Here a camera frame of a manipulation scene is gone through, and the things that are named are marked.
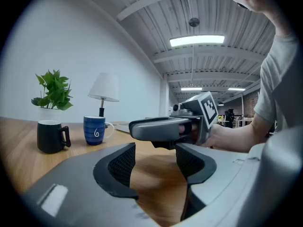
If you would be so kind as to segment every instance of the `fluorescent light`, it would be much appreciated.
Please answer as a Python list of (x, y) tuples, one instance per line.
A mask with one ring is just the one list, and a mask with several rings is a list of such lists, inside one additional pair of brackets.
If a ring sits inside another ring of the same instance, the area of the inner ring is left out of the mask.
[(201, 87), (182, 87), (181, 91), (202, 91)]
[(178, 46), (184, 44), (201, 44), (201, 43), (222, 44), (223, 41), (224, 41), (224, 36), (222, 35), (192, 35), (192, 36), (170, 39), (170, 45)]
[(229, 90), (229, 91), (245, 91), (245, 88), (230, 87), (228, 90)]

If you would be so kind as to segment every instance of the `wooden table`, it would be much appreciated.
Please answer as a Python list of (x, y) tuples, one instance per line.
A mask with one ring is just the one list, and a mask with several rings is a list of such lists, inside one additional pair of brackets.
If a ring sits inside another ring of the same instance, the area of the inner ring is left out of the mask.
[(130, 187), (139, 195), (138, 204), (161, 226), (171, 226), (180, 221), (187, 183), (177, 166), (175, 150), (155, 149), (150, 142), (135, 140), (121, 131), (115, 131), (101, 145), (88, 146), (82, 123), (62, 125), (70, 128), (71, 147), (48, 155), (37, 148), (37, 122), (0, 118), (1, 158), (19, 193), (69, 157), (135, 142), (136, 165)]

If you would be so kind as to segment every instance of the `black mug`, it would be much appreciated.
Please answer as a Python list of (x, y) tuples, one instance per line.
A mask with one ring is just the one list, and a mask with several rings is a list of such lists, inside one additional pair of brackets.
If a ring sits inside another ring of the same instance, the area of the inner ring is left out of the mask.
[(65, 146), (71, 146), (70, 132), (67, 126), (62, 127), (55, 120), (41, 120), (37, 129), (38, 148), (48, 154), (59, 152)]

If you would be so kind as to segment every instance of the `ceiling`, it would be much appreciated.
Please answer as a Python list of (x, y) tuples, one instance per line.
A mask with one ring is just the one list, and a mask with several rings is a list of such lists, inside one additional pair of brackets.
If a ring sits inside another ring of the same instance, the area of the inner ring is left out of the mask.
[[(233, 97), (227, 89), (258, 84), (260, 66), (271, 47), (274, 26), (263, 15), (243, 9), (232, 0), (108, 0), (106, 10), (132, 36), (167, 78), (178, 101), (198, 93), (180, 91), (192, 84), (211, 90), (216, 101)], [(200, 20), (193, 29), (188, 21)], [(185, 35), (224, 35), (221, 45), (170, 46)]]

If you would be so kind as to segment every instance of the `mug handle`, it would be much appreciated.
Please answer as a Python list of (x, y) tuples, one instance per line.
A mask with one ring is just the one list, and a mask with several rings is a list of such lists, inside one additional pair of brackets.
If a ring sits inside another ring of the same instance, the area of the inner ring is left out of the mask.
[(110, 125), (113, 128), (113, 131), (110, 133), (109, 136), (103, 137), (104, 139), (107, 139), (107, 138), (111, 137), (113, 135), (113, 133), (115, 132), (115, 128), (114, 128), (114, 126), (110, 122), (105, 122), (105, 125), (106, 124)]
[(62, 128), (59, 128), (58, 131), (59, 131), (59, 133), (61, 133), (63, 131), (65, 132), (66, 141), (64, 139), (62, 139), (62, 144), (67, 146), (67, 147), (70, 147), (71, 146), (70, 129), (68, 128), (68, 126), (64, 126)]

